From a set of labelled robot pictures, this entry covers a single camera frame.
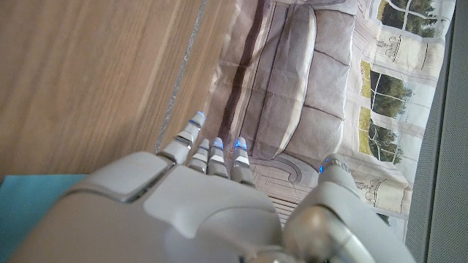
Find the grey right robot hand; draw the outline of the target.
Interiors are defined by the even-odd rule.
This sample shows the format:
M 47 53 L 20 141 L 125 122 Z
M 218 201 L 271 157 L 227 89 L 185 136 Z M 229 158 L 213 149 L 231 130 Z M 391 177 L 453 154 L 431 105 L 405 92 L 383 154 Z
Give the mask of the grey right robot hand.
M 224 163 L 221 139 L 198 140 L 196 113 L 156 153 L 118 159 L 67 190 L 11 262 L 412 262 L 404 242 L 358 196 L 344 159 L 281 222 L 254 186 L 246 141 Z

